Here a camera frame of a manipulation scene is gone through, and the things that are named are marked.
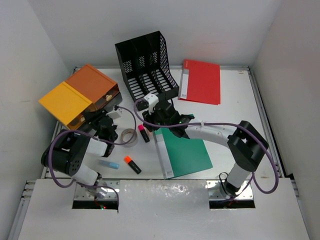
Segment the pink highlighter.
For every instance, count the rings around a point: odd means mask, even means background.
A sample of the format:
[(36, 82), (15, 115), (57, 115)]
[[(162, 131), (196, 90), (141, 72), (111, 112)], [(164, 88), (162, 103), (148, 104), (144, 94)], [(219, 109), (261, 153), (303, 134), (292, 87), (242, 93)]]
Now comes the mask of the pink highlighter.
[(142, 124), (138, 125), (138, 130), (139, 130), (144, 142), (145, 143), (150, 142), (149, 135), (147, 134), (145, 127)]

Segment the yellow drawer cabinet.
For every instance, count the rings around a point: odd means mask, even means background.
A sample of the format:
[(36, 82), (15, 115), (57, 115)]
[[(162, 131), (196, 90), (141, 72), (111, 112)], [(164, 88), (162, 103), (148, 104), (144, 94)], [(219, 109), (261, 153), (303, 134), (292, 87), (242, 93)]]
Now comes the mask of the yellow drawer cabinet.
[(94, 103), (66, 82), (43, 96), (39, 103), (69, 130), (85, 123), (84, 113), (95, 112)]

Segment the orange drawer cabinet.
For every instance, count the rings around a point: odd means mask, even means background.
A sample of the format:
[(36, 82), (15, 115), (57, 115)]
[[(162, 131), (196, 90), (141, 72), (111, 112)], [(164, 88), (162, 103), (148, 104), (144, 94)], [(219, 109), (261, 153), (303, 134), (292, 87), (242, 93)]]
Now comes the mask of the orange drawer cabinet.
[(103, 108), (119, 94), (118, 84), (90, 64), (86, 64), (66, 83), (88, 98), (97, 109)]

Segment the orange highlighter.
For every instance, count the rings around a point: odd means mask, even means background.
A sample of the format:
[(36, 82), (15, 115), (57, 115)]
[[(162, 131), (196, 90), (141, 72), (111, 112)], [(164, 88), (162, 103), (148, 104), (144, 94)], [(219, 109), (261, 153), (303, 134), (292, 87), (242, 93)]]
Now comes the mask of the orange highlighter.
[(126, 156), (124, 158), (124, 161), (130, 166), (130, 168), (137, 174), (139, 175), (142, 170), (138, 167), (138, 165), (131, 159), (131, 157)]

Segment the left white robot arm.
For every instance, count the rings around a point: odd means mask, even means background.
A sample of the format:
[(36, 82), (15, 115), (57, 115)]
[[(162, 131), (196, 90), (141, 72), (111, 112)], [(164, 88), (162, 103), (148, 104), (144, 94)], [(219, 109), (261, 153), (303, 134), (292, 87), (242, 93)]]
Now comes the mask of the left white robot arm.
[(79, 130), (61, 130), (41, 157), (41, 164), (71, 177), (74, 181), (94, 186), (99, 173), (83, 163), (85, 154), (107, 158), (118, 138), (114, 120), (121, 116), (113, 110), (97, 110), (84, 114), (85, 121), (95, 130), (93, 137)]

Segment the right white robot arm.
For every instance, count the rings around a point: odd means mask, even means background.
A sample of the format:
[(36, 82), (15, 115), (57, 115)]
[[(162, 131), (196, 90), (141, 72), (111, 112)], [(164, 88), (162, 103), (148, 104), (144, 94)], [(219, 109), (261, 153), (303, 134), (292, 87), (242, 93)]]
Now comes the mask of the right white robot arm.
[(253, 174), (264, 156), (268, 156), (268, 143), (248, 122), (235, 125), (229, 130), (229, 123), (210, 123), (195, 119), (193, 115), (179, 114), (168, 101), (159, 101), (154, 94), (148, 94), (134, 103), (134, 112), (142, 104), (143, 113), (139, 119), (150, 131), (168, 129), (174, 136), (184, 139), (208, 141), (228, 148), (235, 161), (220, 190), (226, 196), (236, 197), (247, 177)]

